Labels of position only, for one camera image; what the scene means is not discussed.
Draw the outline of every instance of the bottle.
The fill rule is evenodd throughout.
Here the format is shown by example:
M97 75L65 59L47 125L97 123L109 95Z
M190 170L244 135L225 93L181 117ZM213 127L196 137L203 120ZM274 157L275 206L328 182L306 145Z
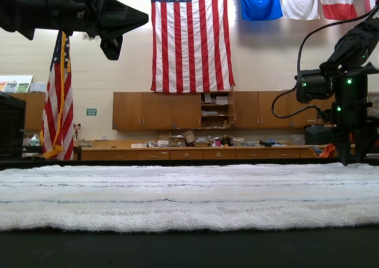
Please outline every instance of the bottle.
M31 146L40 146L40 138L39 138L37 135L34 135L34 136L30 139L30 145L31 145Z

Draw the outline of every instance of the american flag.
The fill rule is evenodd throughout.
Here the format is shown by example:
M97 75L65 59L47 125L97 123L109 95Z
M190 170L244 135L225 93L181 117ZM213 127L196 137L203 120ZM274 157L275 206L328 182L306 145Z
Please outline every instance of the american flag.
M235 85L227 0L152 0L155 92L210 92Z
M64 32L59 31L42 117L44 157L73 159L74 132L70 40Z

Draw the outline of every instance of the robotic arm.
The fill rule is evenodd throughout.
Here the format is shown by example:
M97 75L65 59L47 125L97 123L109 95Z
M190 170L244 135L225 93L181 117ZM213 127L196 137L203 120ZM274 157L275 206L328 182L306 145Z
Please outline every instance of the robotic arm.
M367 76L379 73L379 69L371 63L362 66L379 42L379 1L364 17L367 18L338 41L334 53L319 69L300 71L296 76L299 102L335 96L332 108L321 116L335 125L327 135L344 164L349 162L351 134L355 138L356 162L363 161L379 138L379 118L367 115L367 108L372 106L367 100Z
M118 60L123 34L148 21L147 14L116 0L0 0L0 28L29 40L37 28L100 36L110 60Z

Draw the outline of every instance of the green sign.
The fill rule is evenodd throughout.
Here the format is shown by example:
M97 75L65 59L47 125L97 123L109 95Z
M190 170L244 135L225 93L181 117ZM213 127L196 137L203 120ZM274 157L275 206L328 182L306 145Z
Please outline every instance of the green sign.
M87 116L96 116L97 109L87 109Z

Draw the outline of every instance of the black cable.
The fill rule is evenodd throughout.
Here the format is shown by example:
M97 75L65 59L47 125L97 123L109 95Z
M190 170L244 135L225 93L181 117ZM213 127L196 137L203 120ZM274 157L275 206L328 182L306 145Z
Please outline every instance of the black cable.
M356 17L356 18L353 18L353 19L349 19L349 20L344 20L344 21L338 21L338 22L330 23L330 24L327 24L327 25L321 26L320 28L317 28L317 29L315 29L314 31L312 31L311 33L309 33L309 34L304 38L304 40L303 40L303 42L301 43L300 48L299 48L299 50L298 50L298 56L297 56L297 75L299 75L299 73L300 73L301 54L302 54L302 52L303 52L303 47L304 47L304 44L306 43L306 41L309 39L310 36L312 36L314 33L317 33L318 31L320 31L320 30L322 30L322 29L325 29L325 28L328 28L328 27L332 27L332 26L335 26L335 25L341 25L341 24L345 24L345 23L351 23L351 22L355 22L355 21L361 20L361 19L363 19L363 18L369 16L370 13L371 13L371 11L368 12L368 13L366 13L366 14L364 14L364 15L362 15L362 16L359 16L359 17ZM295 115L297 115L297 114L299 114L299 113L301 113L301 112L303 112L303 111L306 111L306 110L308 110L308 109L312 109L312 108L316 109L316 111L318 112L319 115L322 115L322 111L321 111L321 109L318 108L318 106L315 106L315 105L309 105L309 106L307 106L307 107L305 107L305 108L302 108L302 109L300 109L299 111L296 111L295 113L292 113L292 114L289 114L289 115L285 115L285 116L280 116L280 115L278 115L278 114L275 112L275 103L278 101L278 99L279 99L280 97L282 97L282 96L284 96L284 95L287 95L287 94L293 92L294 90L296 90L296 84L295 84L294 88L292 88L291 90L288 90L288 91L286 91L286 92L281 93L281 94L278 95L278 96L274 99L274 101L272 102L272 105L271 105L271 112L272 112L272 114L273 114L276 118L279 118L279 119L287 119L287 118L291 118L291 117L293 117L293 116L295 116Z

